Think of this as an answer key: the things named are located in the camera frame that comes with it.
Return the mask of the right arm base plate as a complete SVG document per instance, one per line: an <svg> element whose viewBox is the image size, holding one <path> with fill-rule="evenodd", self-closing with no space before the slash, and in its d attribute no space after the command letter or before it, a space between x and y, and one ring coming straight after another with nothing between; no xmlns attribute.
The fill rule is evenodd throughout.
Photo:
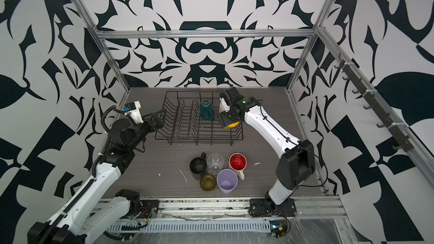
<svg viewBox="0 0 434 244"><path fill-rule="evenodd" d="M274 204L269 198L250 199L249 200L248 213L252 217L295 217L296 205L295 201L291 198L287 198L282 204Z"/></svg>

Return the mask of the red inside white mug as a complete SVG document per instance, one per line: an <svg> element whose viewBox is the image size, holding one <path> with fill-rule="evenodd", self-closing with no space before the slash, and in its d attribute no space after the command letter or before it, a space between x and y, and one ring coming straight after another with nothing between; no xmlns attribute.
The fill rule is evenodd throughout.
<svg viewBox="0 0 434 244"><path fill-rule="evenodd" d="M240 153L234 153L229 157L229 168L234 171L240 180L245 180L247 159Z"/></svg>

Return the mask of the green mug cream inside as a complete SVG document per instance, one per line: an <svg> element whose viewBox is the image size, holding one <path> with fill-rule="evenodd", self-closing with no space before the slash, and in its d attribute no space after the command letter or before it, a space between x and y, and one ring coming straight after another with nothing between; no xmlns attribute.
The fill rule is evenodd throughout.
<svg viewBox="0 0 434 244"><path fill-rule="evenodd" d="M213 104L209 99L203 99L200 104L200 117L203 120L214 121Z"/></svg>

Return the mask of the yellow mug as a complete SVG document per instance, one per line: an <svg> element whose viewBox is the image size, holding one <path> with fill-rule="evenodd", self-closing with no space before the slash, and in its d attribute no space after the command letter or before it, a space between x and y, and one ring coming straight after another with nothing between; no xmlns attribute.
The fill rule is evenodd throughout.
<svg viewBox="0 0 434 244"><path fill-rule="evenodd" d="M235 122L235 123L228 124L228 125L225 127L225 129L232 129L232 128L235 128L235 127L237 127L239 124L240 124L240 121Z"/></svg>

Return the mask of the black mug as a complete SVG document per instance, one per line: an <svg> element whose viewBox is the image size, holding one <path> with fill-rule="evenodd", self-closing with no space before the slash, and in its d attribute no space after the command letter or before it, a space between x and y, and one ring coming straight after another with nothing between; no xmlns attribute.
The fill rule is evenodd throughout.
<svg viewBox="0 0 434 244"><path fill-rule="evenodd" d="M200 181L207 170L206 153L203 152L200 157L192 159L189 164L189 169L193 178Z"/></svg>

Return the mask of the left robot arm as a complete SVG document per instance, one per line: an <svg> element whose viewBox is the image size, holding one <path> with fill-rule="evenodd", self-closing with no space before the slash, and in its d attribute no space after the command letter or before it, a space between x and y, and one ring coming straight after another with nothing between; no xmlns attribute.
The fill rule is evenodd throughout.
<svg viewBox="0 0 434 244"><path fill-rule="evenodd" d="M101 125L109 137L109 145L91 166L90 176L78 192L47 222L36 222L28 231L30 244L92 244L118 219L135 218L140 214L140 195L122 189L101 210L92 210L125 173L150 133L165 125L167 111L141 115L138 101L127 103L121 110L109 107L101 115Z"/></svg>

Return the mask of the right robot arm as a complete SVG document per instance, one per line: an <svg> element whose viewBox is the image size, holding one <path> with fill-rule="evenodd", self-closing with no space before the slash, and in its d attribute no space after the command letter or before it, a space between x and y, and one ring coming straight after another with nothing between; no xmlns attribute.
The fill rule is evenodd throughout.
<svg viewBox="0 0 434 244"><path fill-rule="evenodd" d="M310 176L315 174L315 154L310 141L300 141L287 132L254 97L244 97L236 88L219 95L219 121L225 129L241 122L254 128L279 157L277 180L266 198L274 206L282 205Z"/></svg>

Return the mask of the purple plastic cup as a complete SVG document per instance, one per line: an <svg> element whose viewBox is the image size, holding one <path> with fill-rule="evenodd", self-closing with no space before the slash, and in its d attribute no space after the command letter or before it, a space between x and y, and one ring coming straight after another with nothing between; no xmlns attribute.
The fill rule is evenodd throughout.
<svg viewBox="0 0 434 244"><path fill-rule="evenodd" d="M230 194L238 184L238 177L234 171L223 169L218 173L217 185L223 194Z"/></svg>

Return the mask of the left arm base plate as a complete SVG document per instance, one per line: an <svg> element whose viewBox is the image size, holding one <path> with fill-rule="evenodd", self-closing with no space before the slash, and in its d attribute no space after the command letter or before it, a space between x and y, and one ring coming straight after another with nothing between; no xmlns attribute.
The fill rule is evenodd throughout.
<svg viewBox="0 0 434 244"><path fill-rule="evenodd" d="M140 201L139 208L137 210L136 218L148 219L157 216L159 213L159 200L157 199L145 199Z"/></svg>

